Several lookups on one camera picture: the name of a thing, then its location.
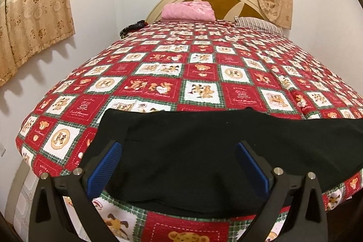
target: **bedspread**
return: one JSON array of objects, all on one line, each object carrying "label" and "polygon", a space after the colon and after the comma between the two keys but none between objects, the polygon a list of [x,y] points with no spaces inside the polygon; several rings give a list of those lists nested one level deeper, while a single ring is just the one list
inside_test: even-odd
[{"label": "bedspread", "polygon": [[[156,112],[246,107],[297,120],[363,116],[362,97],[288,39],[226,21],[157,22],[115,42],[54,86],[24,120],[16,145],[36,175],[65,175],[79,164],[108,108]],[[324,193],[327,210],[363,187],[362,172]],[[170,241],[168,233],[180,219],[124,204],[106,192],[93,202],[105,221],[128,222],[123,231],[110,229],[131,241],[151,241],[156,225],[166,233],[156,240]],[[285,217],[282,213],[273,234]],[[177,231],[207,235],[200,229],[213,223],[210,241],[217,240],[216,233],[218,240],[235,241],[251,219],[189,218],[186,228]],[[165,220],[167,229],[160,226]]]}]

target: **blue gripper pad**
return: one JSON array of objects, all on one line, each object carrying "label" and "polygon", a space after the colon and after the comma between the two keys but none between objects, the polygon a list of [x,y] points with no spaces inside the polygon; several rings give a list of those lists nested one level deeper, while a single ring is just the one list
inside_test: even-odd
[{"label": "blue gripper pad", "polygon": [[256,196],[267,200],[274,181],[271,166],[244,141],[239,142],[235,146],[235,156],[252,185]]},{"label": "blue gripper pad", "polygon": [[113,172],[115,171],[122,156],[122,145],[119,142],[110,142],[103,152],[92,159],[85,167],[86,194],[89,200],[98,198]]}]

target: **blue textured pad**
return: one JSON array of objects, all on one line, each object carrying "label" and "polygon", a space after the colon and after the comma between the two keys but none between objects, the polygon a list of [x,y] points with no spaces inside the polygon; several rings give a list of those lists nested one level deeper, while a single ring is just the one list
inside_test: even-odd
[{"label": "blue textured pad", "polygon": [[235,147],[235,156],[255,190],[255,194],[259,198],[267,200],[270,196],[269,180],[241,142]]},{"label": "blue textured pad", "polygon": [[93,171],[87,182],[87,197],[98,198],[115,171],[122,155],[122,145],[115,142],[99,165]]}]

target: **folded pink blanket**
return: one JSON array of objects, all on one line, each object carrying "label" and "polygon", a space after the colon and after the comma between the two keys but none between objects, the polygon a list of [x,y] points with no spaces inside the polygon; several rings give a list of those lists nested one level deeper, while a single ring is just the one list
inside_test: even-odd
[{"label": "folded pink blanket", "polygon": [[161,13],[162,21],[166,20],[190,20],[215,22],[216,17],[209,2],[176,2],[164,6]]}]

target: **black fabric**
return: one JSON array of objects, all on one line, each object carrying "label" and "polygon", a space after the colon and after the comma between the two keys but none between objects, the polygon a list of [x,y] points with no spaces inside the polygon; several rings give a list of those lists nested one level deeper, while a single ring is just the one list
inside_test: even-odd
[{"label": "black fabric", "polygon": [[126,36],[130,32],[135,32],[135,31],[138,31],[140,29],[143,29],[147,25],[148,24],[145,22],[145,20],[141,20],[139,22],[136,22],[135,24],[129,25],[126,28],[124,28],[124,29],[121,30],[120,37],[121,37],[121,39],[126,38]]},{"label": "black fabric", "polygon": [[238,166],[246,140],[272,166],[317,174],[322,191],[363,167],[363,119],[289,120],[250,108],[134,113],[109,109],[81,166],[109,140],[123,156],[106,190],[146,210],[186,217],[256,214],[262,201]]}]

